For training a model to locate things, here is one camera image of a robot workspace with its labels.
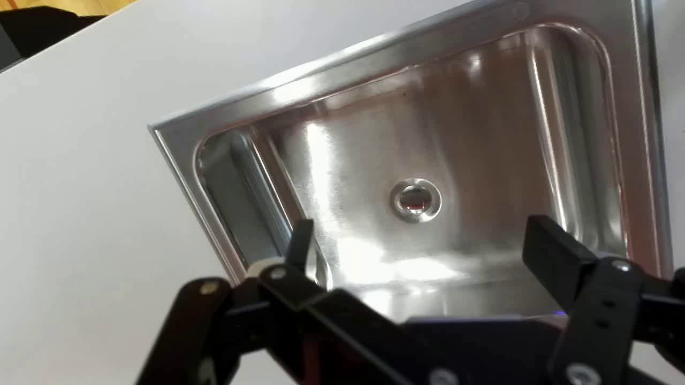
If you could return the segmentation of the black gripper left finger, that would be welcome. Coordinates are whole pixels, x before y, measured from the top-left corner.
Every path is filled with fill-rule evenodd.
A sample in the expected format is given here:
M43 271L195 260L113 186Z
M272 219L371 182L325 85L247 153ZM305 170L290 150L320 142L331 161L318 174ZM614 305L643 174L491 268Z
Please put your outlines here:
M228 385L248 353L265 350L298 385L397 385L380 347L395 325L344 291L304 276L313 220L298 220L287 255L231 287L186 282L134 385Z

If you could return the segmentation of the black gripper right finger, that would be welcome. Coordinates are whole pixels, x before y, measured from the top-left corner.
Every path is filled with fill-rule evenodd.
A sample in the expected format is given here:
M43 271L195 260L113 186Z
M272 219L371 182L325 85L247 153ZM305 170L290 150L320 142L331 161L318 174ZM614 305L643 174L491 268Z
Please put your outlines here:
M597 257L549 216L528 216L522 260L567 315L545 376L553 385L662 385L630 365L631 344L650 344L685 372L685 282L622 257Z

